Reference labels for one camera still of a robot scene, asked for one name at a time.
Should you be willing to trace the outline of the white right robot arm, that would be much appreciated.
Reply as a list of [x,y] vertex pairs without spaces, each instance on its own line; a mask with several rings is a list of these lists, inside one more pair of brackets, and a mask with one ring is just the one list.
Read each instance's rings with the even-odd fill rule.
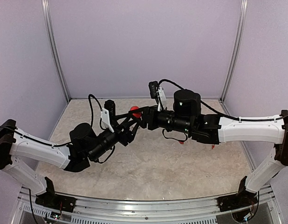
[[200,95],[187,89],[174,93],[173,110],[167,110],[161,93],[153,92],[157,106],[132,111],[134,118],[141,119],[149,130],[163,128],[181,132],[199,143],[218,145],[232,141],[260,141],[274,143],[266,159],[240,183],[233,197],[237,207],[248,203],[252,195],[283,168],[288,167],[288,111],[280,115],[262,118],[231,117],[219,112],[201,114]]

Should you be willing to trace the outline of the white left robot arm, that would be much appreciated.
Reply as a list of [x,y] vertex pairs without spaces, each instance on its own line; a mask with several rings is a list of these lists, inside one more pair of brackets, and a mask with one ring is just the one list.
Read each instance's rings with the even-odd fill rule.
[[63,144],[36,138],[16,127],[15,120],[7,120],[0,125],[0,170],[29,188],[49,207],[57,207],[60,197],[53,182],[37,174],[20,157],[78,173],[90,167],[91,162],[102,163],[100,157],[108,150],[114,151],[118,142],[124,146],[131,143],[143,123],[139,112],[111,116],[103,111],[101,119],[106,129],[99,135],[89,123],[81,123],[69,133],[70,142]]

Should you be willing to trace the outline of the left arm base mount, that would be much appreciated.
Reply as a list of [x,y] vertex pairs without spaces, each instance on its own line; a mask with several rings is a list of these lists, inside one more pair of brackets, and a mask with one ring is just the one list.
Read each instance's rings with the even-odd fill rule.
[[76,198],[59,194],[49,195],[45,193],[36,196],[35,203],[54,210],[72,213],[75,208]]

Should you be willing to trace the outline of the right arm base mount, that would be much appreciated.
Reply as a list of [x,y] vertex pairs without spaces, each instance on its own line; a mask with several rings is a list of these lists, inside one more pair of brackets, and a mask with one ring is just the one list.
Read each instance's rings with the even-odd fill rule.
[[243,191],[241,193],[231,194],[228,196],[221,196],[217,198],[217,203],[220,212],[235,210],[258,203],[256,193]]

